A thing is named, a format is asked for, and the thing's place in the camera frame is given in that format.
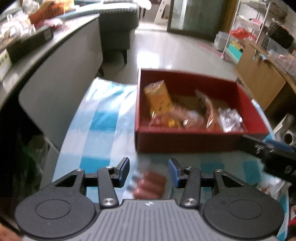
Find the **gray ribbed plate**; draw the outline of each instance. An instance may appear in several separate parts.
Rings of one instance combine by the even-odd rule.
[[[75,241],[230,241],[210,228],[198,211],[184,209],[175,200],[124,200],[103,210],[95,223]],[[266,239],[276,241],[275,237]]]

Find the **countertop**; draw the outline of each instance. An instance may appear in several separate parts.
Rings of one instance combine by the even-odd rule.
[[[54,32],[54,37],[49,42],[35,49],[14,64],[0,83],[0,111],[12,94],[22,88],[37,68],[49,57],[62,43],[68,40],[83,26],[99,17],[99,14],[71,19],[65,22],[61,29]]]

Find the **orange basket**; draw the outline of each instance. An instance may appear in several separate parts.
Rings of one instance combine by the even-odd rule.
[[[70,4],[73,0],[54,3],[49,5],[47,8],[37,11],[29,16],[32,24],[39,23],[42,20],[51,19],[56,16],[62,15],[66,10],[69,9]]]

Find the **blue and white tablecloth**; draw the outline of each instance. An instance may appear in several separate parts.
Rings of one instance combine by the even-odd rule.
[[[224,169],[248,184],[264,182],[271,178],[262,172],[257,158],[243,152],[197,153],[197,154],[137,154],[134,145],[134,123],[136,85],[122,85],[96,78],[86,92],[65,137],[56,165],[54,180],[74,169],[82,168],[86,173],[96,172],[105,166],[116,166],[123,157],[131,162],[130,173],[123,188],[116,188],[119,200],[129,197],[126,187],[140,162],[147,160],[152,168],[167,176],[165,198],[180,198],[182,190],[172,188],[167,165],[168,159],[176,158],[183,166],[194,166],[202,172],[212,173]],[[98,202],[97,188],[88,188],[87,197]],[[211,197],[204,188],[201,202]],[[288,213],[288,196],[280,203]],[[286,236],[287,216],[278,238]]]

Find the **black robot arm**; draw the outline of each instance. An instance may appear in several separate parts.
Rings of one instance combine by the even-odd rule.
[[[282,151],[247,135],[240,137],[236,148],[260,158],[266,173],[296,184],[296,153]]]

